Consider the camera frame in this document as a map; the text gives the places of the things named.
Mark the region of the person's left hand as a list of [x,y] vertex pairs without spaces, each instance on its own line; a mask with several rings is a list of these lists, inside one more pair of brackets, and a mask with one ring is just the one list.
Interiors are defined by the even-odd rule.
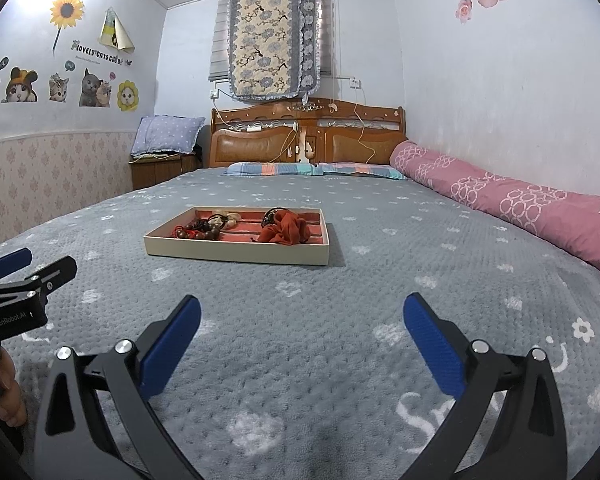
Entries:
[[1,348],[0,385],[3,389],[0,396],[0,419],[9,427],[23,426],[27,422],[27,410],[16,379],[14,361],[4,348]]

